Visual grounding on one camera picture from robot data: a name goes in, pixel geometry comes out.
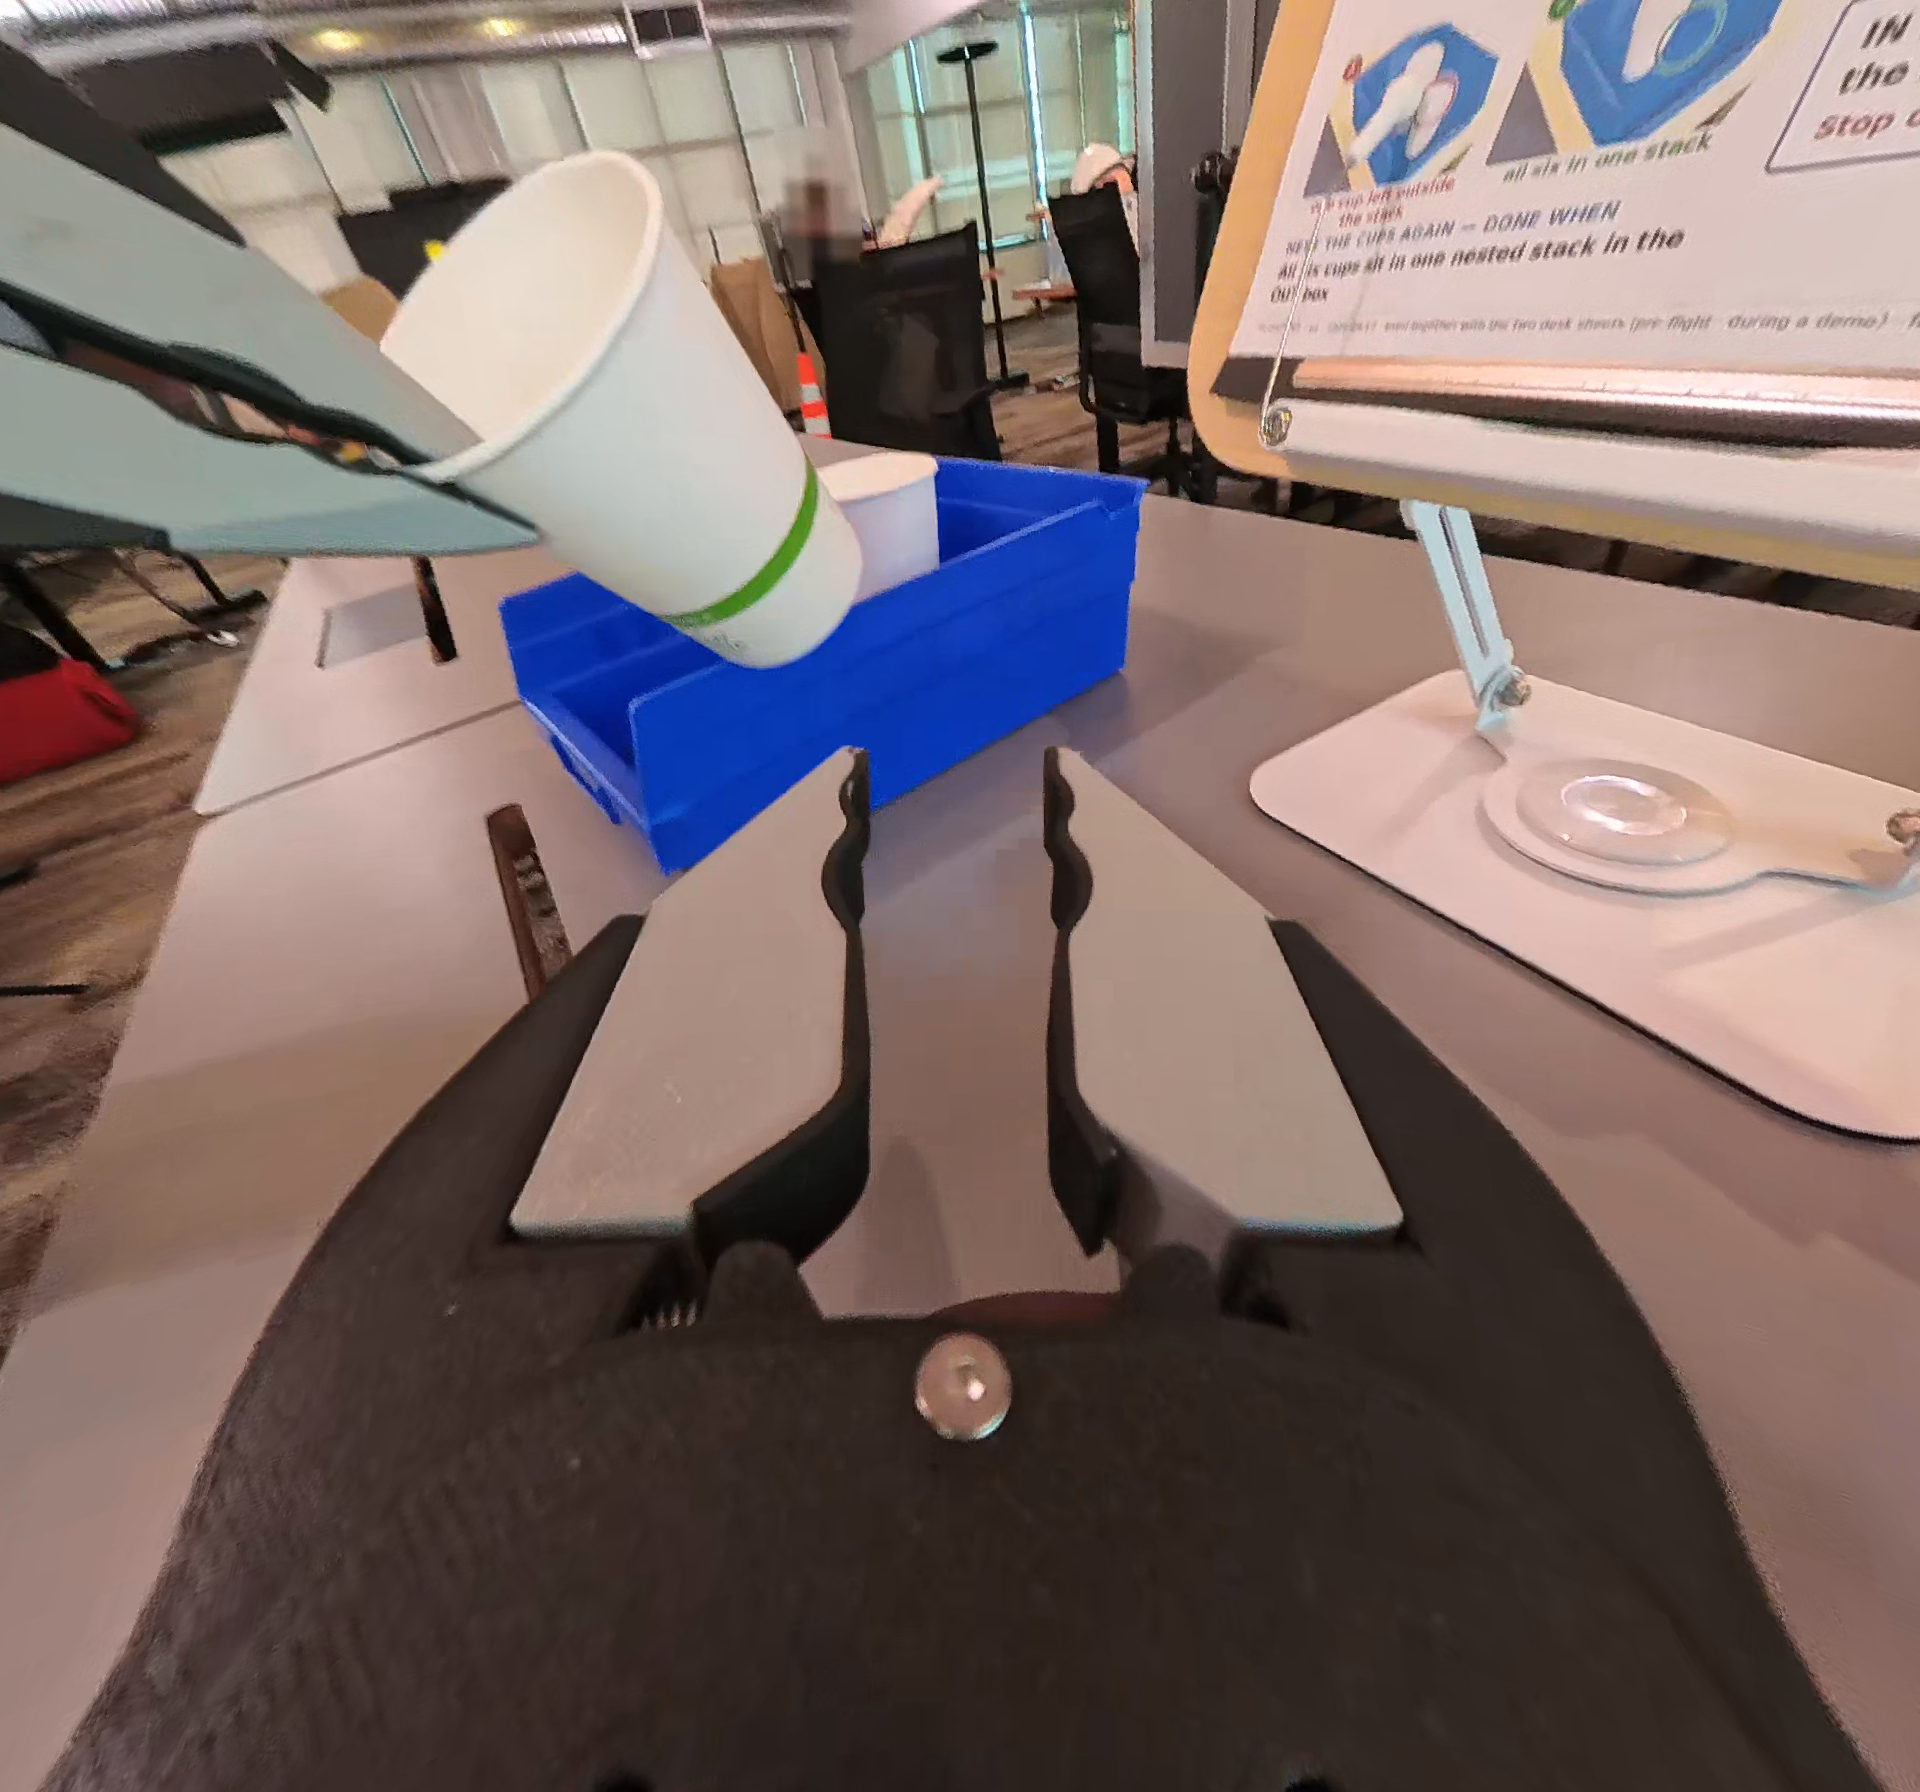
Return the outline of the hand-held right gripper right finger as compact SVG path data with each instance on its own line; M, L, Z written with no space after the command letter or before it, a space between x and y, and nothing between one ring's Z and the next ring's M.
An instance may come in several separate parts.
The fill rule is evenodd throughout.
M1266 909L1067 748L1045 753L1045 849L1047 1164L1077 1244L1397 1233Z

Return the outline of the white paper cup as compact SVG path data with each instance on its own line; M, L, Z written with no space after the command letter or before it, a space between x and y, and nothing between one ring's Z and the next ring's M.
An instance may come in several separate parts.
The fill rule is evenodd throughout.
M476 440L420 468L711 653L843 623L860 536L626 152L544 165L415 281L380 350Z

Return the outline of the blue plastic bin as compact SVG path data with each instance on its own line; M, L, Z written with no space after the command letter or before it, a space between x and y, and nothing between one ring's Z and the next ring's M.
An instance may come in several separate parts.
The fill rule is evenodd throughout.
M1144 483L933 461L940 565L816 653L741 668L585 575L501 601L519 697L660 869L706 858L829 753L886 805L1124 668Z

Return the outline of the red bag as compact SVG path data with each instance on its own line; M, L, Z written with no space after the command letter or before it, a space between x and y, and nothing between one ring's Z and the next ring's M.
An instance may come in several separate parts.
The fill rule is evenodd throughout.
M133 744L137 708L93 667L56 657L3 678L3 784L79 765Z

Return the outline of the grey office partition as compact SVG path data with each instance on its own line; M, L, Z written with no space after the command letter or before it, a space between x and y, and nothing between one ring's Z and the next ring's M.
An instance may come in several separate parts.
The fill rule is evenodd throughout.
M1140 332L1151 367L1187 347L1283 0L1134 0Z

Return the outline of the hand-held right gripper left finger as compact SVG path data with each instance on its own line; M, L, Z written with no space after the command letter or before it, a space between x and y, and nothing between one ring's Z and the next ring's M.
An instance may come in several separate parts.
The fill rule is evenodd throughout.
M868 753L840 748L640 919L512 1230L796 1261L869 1176Z

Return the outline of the printed instruction sheet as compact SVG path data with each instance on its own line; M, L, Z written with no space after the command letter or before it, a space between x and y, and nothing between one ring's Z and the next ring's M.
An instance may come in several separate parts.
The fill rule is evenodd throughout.
M1231 357L1916 376L1918 0L1334 0Z

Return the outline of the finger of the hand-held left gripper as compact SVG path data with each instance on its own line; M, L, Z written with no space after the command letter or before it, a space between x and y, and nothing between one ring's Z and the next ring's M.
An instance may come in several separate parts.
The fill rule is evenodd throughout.
M6 549L442 558L540 543L402 470L192 427L125 383L3 350Z
M61 335L402 463L472 431L272 259L3 130L5 298Z

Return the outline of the stack of nested white cups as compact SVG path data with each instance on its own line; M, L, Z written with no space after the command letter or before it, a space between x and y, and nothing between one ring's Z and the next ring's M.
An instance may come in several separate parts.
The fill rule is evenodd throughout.
M820 470L862 545L860 604L942 568L938 475L933 455L910 452L873 452Z

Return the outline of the black floor lamp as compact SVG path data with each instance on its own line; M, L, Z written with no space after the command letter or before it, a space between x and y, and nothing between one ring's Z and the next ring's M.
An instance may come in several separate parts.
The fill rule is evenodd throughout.
M978 243L988 259L984 284L990 293L991 308L991 331L993 331L993 350L995 350L995 390L999 394L1022 394L1028 390L1030 380L1028 371L1013 367L1007 340L1006 340L1006 312L1003 312L1003 291L998 267L998 230L991 205L991 176L990 176L990 156L984 142L984 122L980 112L980 89L978 89L978 69L998 54L998 39L984 33L975 33L963 39L956 39L947 50L938 54L938 62L949 69L958 69L964 79L966 91L966 110L969 110L969 136L973 148L973 179L975 179L975 200L978 207Z

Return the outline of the cardboard box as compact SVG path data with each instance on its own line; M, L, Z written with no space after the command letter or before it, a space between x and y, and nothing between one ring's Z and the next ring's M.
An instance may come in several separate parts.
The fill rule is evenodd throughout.
M797 418L804 412L802 358L809 360L816 376L822 367L817 343L800 308L787 306L763 258L716 263L706 284L780 412Z

